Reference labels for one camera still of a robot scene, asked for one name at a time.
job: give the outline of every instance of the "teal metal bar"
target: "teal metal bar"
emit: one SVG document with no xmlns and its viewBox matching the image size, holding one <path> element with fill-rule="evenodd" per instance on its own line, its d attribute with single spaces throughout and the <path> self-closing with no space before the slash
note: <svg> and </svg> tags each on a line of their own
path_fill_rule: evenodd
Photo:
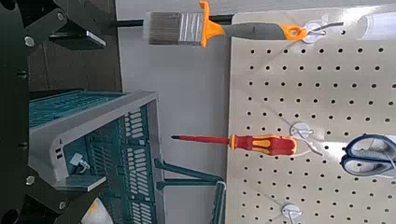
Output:
<svg viewBox="0 0 396 224">
<path fill-rule="evenodd" d="M 215 182 L 224 181 L 224 179 L 221 178 L 220 176 L 209 175 L 206 173 L 186 169 L 186 168 L 183 168 L 180 166 L 175 166 L 172 164 L 168 164 L 165 161 L 160 161 L 159 159 L 155 159 L 154 164 L 155 164 L 155 167 L 158 169 L 162 169 L 162 170 L 180 174 L 180 175 L 187 175 L 187 176 L 191 176 L 191 177 L 195 177 L 195 178 L 199 178 L 199 179 L 203 179 L 203 180 L 208 180 L 208 181 L 215 181 Z"/>
<path fill-rule="evenodd" d="M 216 186 L 216 181 L 203 179 L 165 179 L 157 182 L 157 189 L 164 189 L 166 186 Z"/>
</svg>

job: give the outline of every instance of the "wire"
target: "wire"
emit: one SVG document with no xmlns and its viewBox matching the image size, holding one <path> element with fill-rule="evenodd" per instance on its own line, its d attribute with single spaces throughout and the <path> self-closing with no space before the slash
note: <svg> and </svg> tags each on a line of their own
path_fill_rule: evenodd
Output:
<svg viewBox="0 0 396 224">
<path fill-rule="evenodd" d="M 332 23 L 329 23 L 329 24 L 320 26 L 320 27 L 318 27 L 318 28 L 316 28 L 316 29 L 313 29 L 313 30 L 311 30 L 311 31 L 309 31 L 309 32 L 315 32 L 315 31 L 327 29 L 327 28 L 329 28 L 329 27 L 343 26 L 343 25 L 344 25 L 344 22 L 343 22 L 343 21 L 340 21 L 340 22 L 332 22 Z"/>
</svg>

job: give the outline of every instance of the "screwdriver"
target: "screwdriver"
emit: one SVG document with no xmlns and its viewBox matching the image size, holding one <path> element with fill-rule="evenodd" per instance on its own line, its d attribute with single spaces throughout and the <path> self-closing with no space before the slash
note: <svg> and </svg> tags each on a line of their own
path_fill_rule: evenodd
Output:
<svg viewBox="0 0 396 224">
<path fill-rule="evenodd" d="M 265 135 L 246 135 L 238 136 L 232 134 L 230 138 L 211 137 L 211 136 L 189 136 L 189 135 L 173 135 L 173 139 L 216 143 L 229 145 L 231 149 L 242 148 L 244 150 L 258 151 L 269 156 L 277 155 L 293 155 L 297 151 L 297 143 L 294 138 L 280 136 L 276 134 Z"/>
</svg>

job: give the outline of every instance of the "white object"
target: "white object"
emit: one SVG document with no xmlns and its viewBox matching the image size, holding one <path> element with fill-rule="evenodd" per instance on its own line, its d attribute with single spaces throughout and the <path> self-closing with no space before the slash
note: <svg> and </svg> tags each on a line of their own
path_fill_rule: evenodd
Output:
<svg viewBox="0 0 396 224">
<path fill-rule="evenodd" d="M 325 21 L 309 21 L 305 24 L 304 28 L 309 32 L 318 29 L 320 26 L 326 25 Z M 307 35 L 303 41 L 307 44 L 313 44 L 325 35 Z"/>
<path fill-rule="evenodd" d="M 362 39 L 381 40 L 396 38 L 396 12 L 363 16 L 358 24 L 367 27 Z"/>
<path fill-rule="evenodd" d="M 294 224 L 294 219 L 299 217 L 303 212 L 300 208 L 292 203 L 286 204 L 282 207 L 282 215 L 285 218 L 290 219 L 291 224 Z"/>
<path fill-rule="evenodd" d="M 81 220 L 81 224 L 113 224 L 111 216 L 99 198 L 93 201 L 90 209 Z"/>
<path fill-rule="evenodd" d="M 90 169 L 91 166 L 82 159 L 82 155 L 79 153 L 75 153 L 75 155 L 73 156 L 72 160 L 70 160 L 70 163 L 75 165 L 75 166 L 79 166 L 81 165 L 82 167 L 84 167 L 84 169 L 82 169 L 79 173 L 82 174 L 84 173 L 87 169 Z"/>
</svg>

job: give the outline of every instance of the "white pegboard hook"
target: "white pegboard hook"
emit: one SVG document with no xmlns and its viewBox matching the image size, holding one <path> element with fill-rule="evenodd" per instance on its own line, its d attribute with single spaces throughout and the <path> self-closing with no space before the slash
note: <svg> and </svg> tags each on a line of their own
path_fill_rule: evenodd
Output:
<svg viewBox="0 0 396 224">
<path fill-rule="evenodd" d="M 289 218 L 291 224 L 294 224 L 294 219 L 299 217 L 302 214 L 303 214 L 303 212 L 295 204 L 289 203 L 282 207 L 283 217 Z"/>
</svg>

